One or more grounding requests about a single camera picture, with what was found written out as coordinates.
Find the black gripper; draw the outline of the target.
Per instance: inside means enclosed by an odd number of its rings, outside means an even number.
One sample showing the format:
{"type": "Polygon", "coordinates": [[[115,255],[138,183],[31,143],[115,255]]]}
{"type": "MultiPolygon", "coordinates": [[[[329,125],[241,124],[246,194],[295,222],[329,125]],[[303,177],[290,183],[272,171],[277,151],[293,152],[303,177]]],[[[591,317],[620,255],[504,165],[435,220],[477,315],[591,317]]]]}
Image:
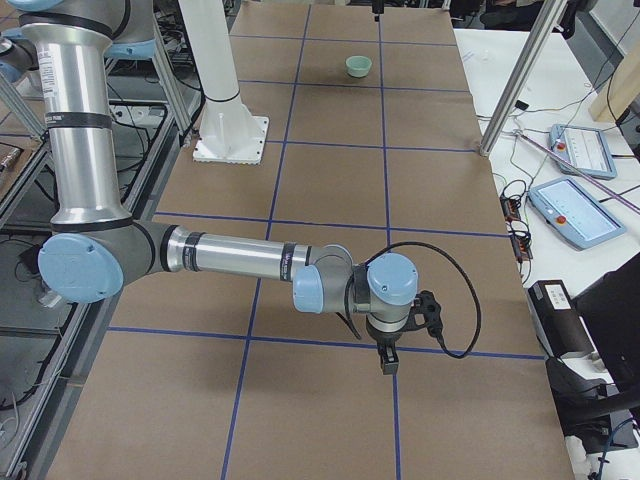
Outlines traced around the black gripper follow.
{"type": "Polygon", "coordinates": [[[402,332],[383,332],[374,327],[368,327],[367,333],[376,342],[382,373],[396,374],[399,367],[396,342],[401,338],[402,332]]]}

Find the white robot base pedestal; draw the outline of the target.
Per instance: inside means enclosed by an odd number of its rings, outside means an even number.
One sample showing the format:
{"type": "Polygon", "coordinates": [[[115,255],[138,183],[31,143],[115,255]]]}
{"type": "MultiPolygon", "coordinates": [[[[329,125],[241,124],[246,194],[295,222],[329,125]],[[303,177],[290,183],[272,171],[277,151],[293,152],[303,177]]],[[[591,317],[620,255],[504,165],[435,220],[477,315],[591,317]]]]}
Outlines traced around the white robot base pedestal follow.
{"type": "Polygon", "coordinates": [[[205,97],[193,158],[260,163],[269,119],[252,115],[242,101],[223,3],[192,0],[179,6],[205,97]]]}

